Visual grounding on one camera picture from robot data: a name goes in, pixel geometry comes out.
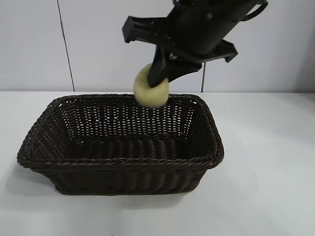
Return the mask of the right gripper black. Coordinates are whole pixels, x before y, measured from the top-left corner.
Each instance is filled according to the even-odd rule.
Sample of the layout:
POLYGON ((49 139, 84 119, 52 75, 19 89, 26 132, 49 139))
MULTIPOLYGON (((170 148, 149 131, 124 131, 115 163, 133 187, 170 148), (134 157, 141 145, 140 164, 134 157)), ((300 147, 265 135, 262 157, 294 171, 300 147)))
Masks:
POLYGON ((156 46, 148 73, 151 88, 198 72, 202 63, 233 60, 238 52, 224 38, 237 24, 258 16, 266 0, 175 0, 166 17, 128 16, 123 28, 126 43, 141 41, 156 46))

